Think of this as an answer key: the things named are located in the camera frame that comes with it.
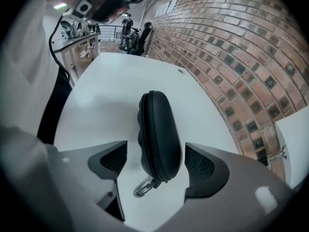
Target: curved brick wall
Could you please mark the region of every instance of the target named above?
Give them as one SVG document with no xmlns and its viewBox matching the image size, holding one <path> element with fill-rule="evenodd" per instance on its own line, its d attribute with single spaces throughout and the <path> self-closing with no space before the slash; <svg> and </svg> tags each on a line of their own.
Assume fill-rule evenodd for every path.
<svg viewBox="0 0 309 232">
<path fill-rule="evenodd" d="M 144 22 L 148 55 L 186 68 L 212 98 L 242 154 L 265 162 L 279 150 L 274 122 L 309 103 L 308 46 L 280 0 L 178 0 Z M 282 161 L 269 166 L 284 178 Z"/>
</svg>

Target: black cable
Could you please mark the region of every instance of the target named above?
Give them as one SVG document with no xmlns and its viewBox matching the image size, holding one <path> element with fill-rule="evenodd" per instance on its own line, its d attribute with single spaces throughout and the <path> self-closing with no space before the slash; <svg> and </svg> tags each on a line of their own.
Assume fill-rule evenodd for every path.
<svg viewBox="0 0 309 232">
<path fill-rule="evenodd" d="M 64 68 L 64 66 L 62 65 L 62 63 L 58 60 L 58 58 L 56 57 L 56 55 L 55 55 L 55 53 L 54 53 L 54 51 L 53 51 L 53 46 L 52 46 L 52 38 L 53 38 L 54 34 L 56 33 L 57 28 L 59 27 L 59 24 L 60 24 L 60 22 L 61 22 L 61 20 L 62 20 L 62 17 L 63 17 L 63 16 L 61 16 L 60 19 L 58 20 L 58 22 L 57 22 L 57 24 L 56 24 L 56 27 L 55 27 L 54 31 L 52 32 L 51 36 L 49 37 L 48 45 L 49 45 L 50 53 L 52 54 L 52 56 L 53 56 L 55 62 L 56 62 L 57 65 L 59 65 L 59 67 L 62 68 L 63 71 L 68 75 L 68 79 L 70 79 L 70 77 L 71 77 L 70 73 L 66 70 L 66 68 Z"/>
</svg>

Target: ceiling light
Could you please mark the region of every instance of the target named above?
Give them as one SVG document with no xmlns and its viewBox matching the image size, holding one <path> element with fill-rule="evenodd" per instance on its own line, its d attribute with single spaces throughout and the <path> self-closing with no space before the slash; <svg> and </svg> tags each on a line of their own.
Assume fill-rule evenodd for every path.
<svg viewBox="0 0 309 232">
<path fill-rule="evenodd" d="M 65 6 L 67 6 L 65 3 L 61 3 L 61 4 L 58 4 L 58 5 L 55 5 L 54 8 L 55 9 L 60 9 L 60 8 L 65 7 Z"/>
</svg>

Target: railing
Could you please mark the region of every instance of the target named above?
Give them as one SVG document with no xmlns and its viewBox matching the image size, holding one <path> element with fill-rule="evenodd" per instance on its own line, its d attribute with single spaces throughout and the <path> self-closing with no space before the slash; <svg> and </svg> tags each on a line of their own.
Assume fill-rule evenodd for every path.
<svg viewBox="0 0 309 232">
<path fill-rule="evenodd" d="M 99 25 L 101 34 L 98 36 L 102 41 L 120 41 L 122 26 Z"/>
</svg>

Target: black zippered case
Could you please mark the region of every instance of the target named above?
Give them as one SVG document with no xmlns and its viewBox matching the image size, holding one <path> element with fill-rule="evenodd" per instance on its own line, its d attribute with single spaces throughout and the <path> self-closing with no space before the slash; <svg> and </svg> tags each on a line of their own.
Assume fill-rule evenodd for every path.
<svg viewBox="0 0 309 232">
<path fill-rule="evenodd" d="M 150 91 L 140 100 L 138 112 L 142 149 L 141 164 L 157 183 L 173 179 L 180 168 L 182 151 L 169 101 L 164 93 Z"/>
</svg>

